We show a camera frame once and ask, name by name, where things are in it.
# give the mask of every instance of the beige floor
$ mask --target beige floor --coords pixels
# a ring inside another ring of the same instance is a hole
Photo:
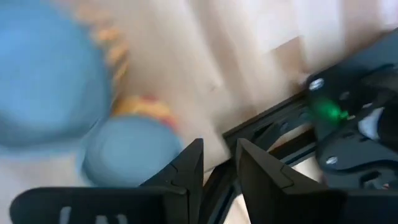
[[[205,139],[205,170],[229,158],[221,133],[299,91],[309,73],[398,25],[395,0],[93,2],[114,18],[129,46],[124,93],[168,103],[186,144]],[[0,158],[0,223],[9,223],[8,205],[25,189],[81,185],[74,156]],[[239,223],[248,220],[239,217]]]

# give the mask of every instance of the blurry object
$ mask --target blurry object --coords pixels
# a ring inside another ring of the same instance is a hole
[[[0,10],[0,151],[78,148],[110,113],[103,51],[49,2],[7,1]]]
[[[82,174],[98,187],[137,187],[182,151],[175,133],[143,116],[110,119],[86,151]]]
[[[113,116],[127,114],[139,114],[158,119],[173,129],[177,128],[177,122],[169,107],[151,96],[130,96],[121,98],[115,105]]]
[[[106,64],[113,75],[115,102],[122,92],[122,80],[129,70],[127,42],[106,11],[87,2],[79,4],[74,11],[76,19],[89,28],[91,38],[104,50]]]

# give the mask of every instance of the black device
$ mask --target black device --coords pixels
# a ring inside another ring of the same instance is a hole
[[[305,91],[223,135],[233,156],[203,187],[203,140],[197,139],[140,187],[33,189],[13,201],[11,219],[14,224],[223,223],[233,199],[243,194],[252,223],[397,223],[398,191],[380,190],[397,180],[396,65],[397,30],[311,76]],[[311,88],[320,80],[322,86]],[[351,116],[338,123],[317,116],[313,107],[324,98]],[[378,107],[385,113],[378,127],[381,140],[373,141],[356,125]],[[268,152],[302,124],[312,128]],[[311,156],[324,171],[325,184],[291,168]]]

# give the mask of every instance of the white surface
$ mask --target white surface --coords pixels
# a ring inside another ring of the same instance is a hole
[[[0,158],[0,223],[11,223],[9,206],[20,193],[36,187],[84,186],[76,153],[34,161]]]

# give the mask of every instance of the black plastic part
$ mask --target black plastic part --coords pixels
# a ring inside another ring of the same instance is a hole
[[[203,140],[194,140],[168,166],[133,189],[41,188],[28,190],[10,207],[14,224],[197,223],[203,183]]]
[[[355,118],[339,125],[314,117],[313,125],[318,139],[316,158],[330,187],[374,187],[374,184],[369,185],[363,179],[376,172],[379,175],[371,182],[382,183],[377,184],[378,187],[397,179],[394,172],[398,169],[396,150],[385,141],[380,144],[366,139],[356,127],[373,109],[388,104],[397,96],[397,41],[398,30],[395,30],[369,48],[308,79],[307,86],[320,78],[324,83],[317,90],[307,91],[310,105],[328,98],[355,115]],[[348,97],[342,98],[341,95],[345,93]],[[363,108],[366,103],[372,105]],[[337,157],[338,162],[328,164],[331,157]]]
[[[330,190],[240,139],[238,180],[251,223],[396,223],[396,190]]]

